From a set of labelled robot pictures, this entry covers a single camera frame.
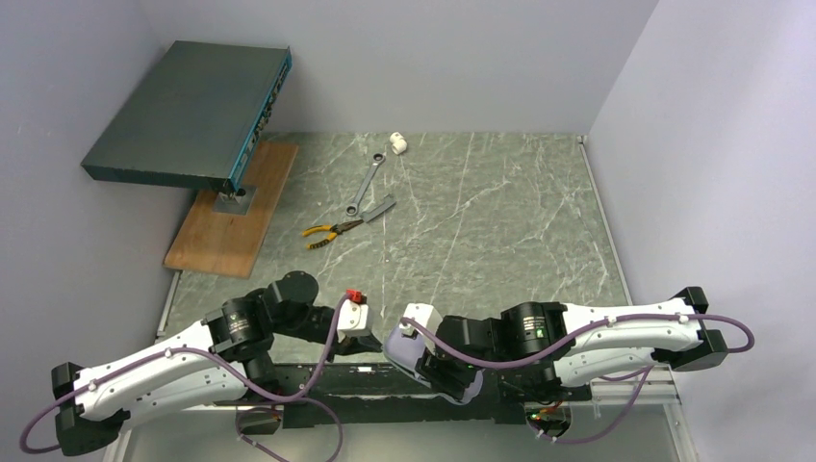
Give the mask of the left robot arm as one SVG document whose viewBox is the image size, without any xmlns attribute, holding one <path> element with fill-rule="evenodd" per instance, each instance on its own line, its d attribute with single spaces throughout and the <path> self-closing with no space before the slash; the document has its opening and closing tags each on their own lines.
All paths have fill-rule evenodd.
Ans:
<svg viewBox="0 0 816 462">
<path fill-rule="evenodd" d="M 317 306 L 319 284 L 303 271 L 224 302 L 176 335 L 111 363 L 52 371 L 55 430 L 65 456 L 103 449 L 119 434 L 167 413 L 249 398 L 305 396 L 335 356 L 379 352 L 366 297 L 347 292 L 338 307 Z M 323 350 L 307 379 L 277 372 L 273 342 L 288 337 Z"/>
</svg>

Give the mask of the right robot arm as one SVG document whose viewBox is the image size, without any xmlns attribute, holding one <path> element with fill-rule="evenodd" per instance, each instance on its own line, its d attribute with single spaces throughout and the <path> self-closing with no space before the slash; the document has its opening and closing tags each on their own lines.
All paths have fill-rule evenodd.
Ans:
<svg viewBox="0 0 816 462">
<path fill-rule="evenodd" d="M 495 374 L 510 402 L 587 400 L 603 376 L 669 366 L 695 372 L 730 353 L 723 333 L 705 325 L 707 298 L 687 287 L 651 305 L 590 307 L 528 301 L 482 320 L 409 305 L 392 331 L 389 353 L 419 383 L 465 404 Z"/>
</svg>

